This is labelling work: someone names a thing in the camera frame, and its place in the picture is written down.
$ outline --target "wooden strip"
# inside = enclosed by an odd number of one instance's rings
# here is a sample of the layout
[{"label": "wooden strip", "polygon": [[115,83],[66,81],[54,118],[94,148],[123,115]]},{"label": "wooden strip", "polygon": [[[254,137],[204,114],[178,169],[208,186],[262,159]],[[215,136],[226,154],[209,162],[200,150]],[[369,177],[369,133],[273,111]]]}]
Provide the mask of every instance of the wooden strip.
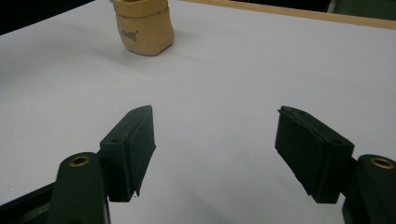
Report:
[{"label": "wooden strip", "polygon": [[232,7],[244,10],[268,12],[286,16],[294,16],[301,18],[314,19],[319,21],[336,21],[341,23],[349,23],[362,26],[378,27],[396,30],[396,21],[387,21],[374,18],[356,17],[341,14],[316,12],[308,10],[300,10],[287,7],[272,7],[259,4],[251,4],[246,2],[235,2],[231,0],[182,0],[185,2],[206,4],[217,7]]}]

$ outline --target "brown pot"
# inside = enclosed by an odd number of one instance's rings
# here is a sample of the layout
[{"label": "brown pot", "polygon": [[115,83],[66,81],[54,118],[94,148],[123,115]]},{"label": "brown pot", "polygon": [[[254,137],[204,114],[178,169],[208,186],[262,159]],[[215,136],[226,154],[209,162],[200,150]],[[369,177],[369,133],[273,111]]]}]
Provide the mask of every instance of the brown pot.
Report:
[{"label": "brown pot", "polygon": [[157,55],[174,41],[167,0],[113,0],[123,45],[142,55]]}]

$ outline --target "table surface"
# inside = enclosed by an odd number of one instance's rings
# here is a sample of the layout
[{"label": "table surface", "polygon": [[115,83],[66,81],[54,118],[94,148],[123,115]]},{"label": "table surface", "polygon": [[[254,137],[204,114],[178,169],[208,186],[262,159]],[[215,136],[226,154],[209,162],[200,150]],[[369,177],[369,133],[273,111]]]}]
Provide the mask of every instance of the table surface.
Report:
[{"label": "table surface", "polygon": [[152,105],[157,149],[141,196],[112,223],[343,223],[277,154],[282,105],[396,159],[396,31],[170,1],[175,43],[127,51],[95,1],[0,36],[0,203],[96,152],[129,111]]}]

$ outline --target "white tabletop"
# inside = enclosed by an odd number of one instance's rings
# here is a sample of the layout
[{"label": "white tabletop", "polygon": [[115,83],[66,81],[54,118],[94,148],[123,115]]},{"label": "white tabletop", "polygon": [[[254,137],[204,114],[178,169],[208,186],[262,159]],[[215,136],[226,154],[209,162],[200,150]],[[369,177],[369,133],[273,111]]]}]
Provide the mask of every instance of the white tabletop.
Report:
[{"label": "white tabletop", "polygon": [[396,31],[170,1],[175,43],[127,51],[98,0],[0,36],[0,203],[97,152],[129,111],[152,105],[157,149],[141,196],[112,223],[343,223],[277,154],[282,105],[396,159]]}]

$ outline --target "tan container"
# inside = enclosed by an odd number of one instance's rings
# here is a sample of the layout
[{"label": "tan container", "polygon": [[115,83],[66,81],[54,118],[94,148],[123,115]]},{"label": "tan container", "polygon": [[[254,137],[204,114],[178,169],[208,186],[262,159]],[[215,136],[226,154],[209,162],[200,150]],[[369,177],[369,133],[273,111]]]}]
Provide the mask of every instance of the tan container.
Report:
[{"label": "tan container", "polygon": [[172,27],[167,0],[113,0],[123,45],[142,55],[157,55],[172,45]]}]

